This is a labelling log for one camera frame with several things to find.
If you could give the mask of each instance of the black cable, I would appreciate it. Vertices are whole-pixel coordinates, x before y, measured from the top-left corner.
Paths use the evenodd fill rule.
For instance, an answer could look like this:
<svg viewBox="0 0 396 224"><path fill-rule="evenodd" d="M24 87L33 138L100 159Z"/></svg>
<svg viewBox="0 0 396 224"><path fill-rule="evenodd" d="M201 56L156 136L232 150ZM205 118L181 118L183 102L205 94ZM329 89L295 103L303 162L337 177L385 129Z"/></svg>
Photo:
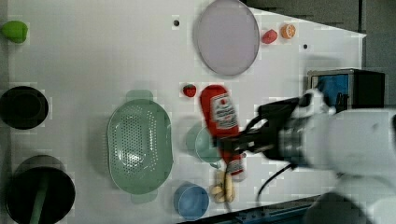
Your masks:
<svg viewBox="0 0 396 224"><path fill-rule="evenodd" d="M292 170L294 170L297 167L297 165L295 164L289 164L287 166L285 166L283 169L281 169L280 171L276 172L276 174L272 175L267 181L265 181L265 183L262 185L262 187L259 190L259 193L257 193L257 197L256 197L256 203L257 206L261 206L260 205L260 196L262 195L262 191L265 189L265 187L271 182L273 181L277 176L279 176L280 174L282 174L283 172L285 172L286 170L288 170L289 168L291 168Z"/></svg>

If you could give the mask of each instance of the small red object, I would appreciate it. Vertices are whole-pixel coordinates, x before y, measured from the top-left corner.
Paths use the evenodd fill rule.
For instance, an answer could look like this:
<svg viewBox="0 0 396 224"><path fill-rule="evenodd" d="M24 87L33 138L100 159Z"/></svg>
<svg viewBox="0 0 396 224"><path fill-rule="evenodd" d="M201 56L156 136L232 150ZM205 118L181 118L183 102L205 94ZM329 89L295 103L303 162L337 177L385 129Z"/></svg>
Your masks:
<svg viewBox="0 0 396 224"><path fill-rule="evenodd" d="M194 85L187 85L183 88L183 93L188 97L194 97L197 93L197 88Z"/></svg>
<svg viewBox="0 0 396 224"><path fill-rule="evenodd" d="M275 30L270 30L262 36L262 43L271 44L272 42L276 41L276 39L277 32Z"/></svg>

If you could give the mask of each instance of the orange object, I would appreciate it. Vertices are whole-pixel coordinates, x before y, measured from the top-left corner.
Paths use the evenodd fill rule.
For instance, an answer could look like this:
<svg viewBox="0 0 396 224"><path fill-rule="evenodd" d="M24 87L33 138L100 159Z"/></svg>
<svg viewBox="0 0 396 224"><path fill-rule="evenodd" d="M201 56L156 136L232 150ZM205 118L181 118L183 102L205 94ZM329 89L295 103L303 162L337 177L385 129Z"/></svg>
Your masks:
<svg viewBox="0 0 396 224"><path fill-rule="evenodd" d="M292 39L296 34L296 28L291 24L286 24L282 27L280 33L282 34L283 38Z"/></svg>

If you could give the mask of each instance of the white plate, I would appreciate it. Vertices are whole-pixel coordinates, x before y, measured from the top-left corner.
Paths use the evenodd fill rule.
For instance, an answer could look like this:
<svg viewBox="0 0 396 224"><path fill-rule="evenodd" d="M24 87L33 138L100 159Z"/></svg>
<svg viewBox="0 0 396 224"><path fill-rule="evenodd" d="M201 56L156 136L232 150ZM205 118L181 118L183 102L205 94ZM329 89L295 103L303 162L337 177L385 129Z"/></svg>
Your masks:
<svg viewBox="0 0 396 224"><path fill-rule="evenodd" d="M255 61L260 33L251 11L238 0L217 0L203 13L197 44L206 65L221 75L239 75Z"/></svg>

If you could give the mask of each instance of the black bowl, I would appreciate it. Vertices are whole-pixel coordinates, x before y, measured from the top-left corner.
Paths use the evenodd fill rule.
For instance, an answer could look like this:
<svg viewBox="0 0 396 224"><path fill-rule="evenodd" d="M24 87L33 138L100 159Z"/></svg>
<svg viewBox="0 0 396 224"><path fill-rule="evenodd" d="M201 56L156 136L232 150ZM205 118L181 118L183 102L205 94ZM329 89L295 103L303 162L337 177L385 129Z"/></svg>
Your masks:
<svg viewBox="0 0 396 224"><path fill-rule="evenodd" d="M40 125L48 113L46 97L32 87L12 88L0 98L0 118L15 129L32 129Z"/></svg>
<svg viewBox="0 0 396 224"><path fill-rule="evenodd" d="M29 224L37 193L43 189L46 189L43 204L40 213L36 214L40 215L38 223L54 224L63 219L73 207L76 198L75 185L63 171L50 167L33 168L10 180L6 197L10 217L20 224Z"/></svg>

